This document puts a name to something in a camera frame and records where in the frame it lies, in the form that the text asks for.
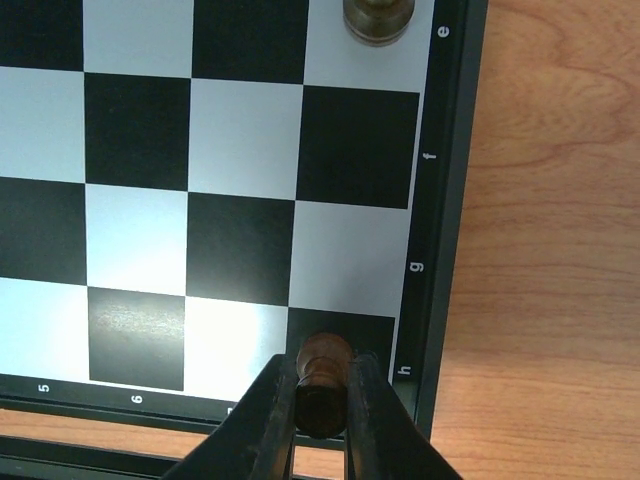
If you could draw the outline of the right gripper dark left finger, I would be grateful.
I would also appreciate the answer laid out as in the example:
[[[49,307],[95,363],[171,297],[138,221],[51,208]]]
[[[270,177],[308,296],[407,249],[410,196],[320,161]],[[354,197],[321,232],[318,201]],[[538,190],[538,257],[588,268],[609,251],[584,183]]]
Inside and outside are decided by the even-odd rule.
[[[163,477],[290,479],[297,383],[295,363],[274,355],[221,425]]]

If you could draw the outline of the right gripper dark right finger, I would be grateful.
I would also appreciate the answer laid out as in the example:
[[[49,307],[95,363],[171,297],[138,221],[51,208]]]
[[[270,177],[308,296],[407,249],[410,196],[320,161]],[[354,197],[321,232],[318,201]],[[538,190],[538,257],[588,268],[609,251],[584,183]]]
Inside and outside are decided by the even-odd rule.
[[[370,354],[349,364],[345,477],[459,479],[407,413]]]

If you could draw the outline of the dark chess pawn tray edge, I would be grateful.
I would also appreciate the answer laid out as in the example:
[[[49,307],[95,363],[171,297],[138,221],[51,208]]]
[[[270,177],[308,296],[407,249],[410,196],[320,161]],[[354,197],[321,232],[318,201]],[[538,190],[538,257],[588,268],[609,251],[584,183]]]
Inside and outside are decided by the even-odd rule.
[[[332,333],[310,336],[301,345],[296,370],[295,424],[304,434],[326,439],[339,435],[347,424],[350,345]]]

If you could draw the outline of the dark chess piece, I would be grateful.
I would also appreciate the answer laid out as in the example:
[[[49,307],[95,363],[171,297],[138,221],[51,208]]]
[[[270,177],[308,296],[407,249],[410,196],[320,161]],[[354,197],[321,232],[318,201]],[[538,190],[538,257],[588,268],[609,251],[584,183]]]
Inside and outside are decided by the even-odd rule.
[[[395,42],[407,29],[414,0],[344,0],[347,29],[361,42],[383,46]]]

